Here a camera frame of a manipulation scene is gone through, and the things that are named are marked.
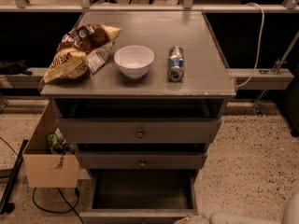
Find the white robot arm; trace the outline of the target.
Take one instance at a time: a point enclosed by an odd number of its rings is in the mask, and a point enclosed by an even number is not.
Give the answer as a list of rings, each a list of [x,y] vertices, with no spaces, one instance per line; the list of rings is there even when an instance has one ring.
[[[280,221],[216,212],[210,217],[184,217],[173,224],[299,224],[299,192],[287,202]]]

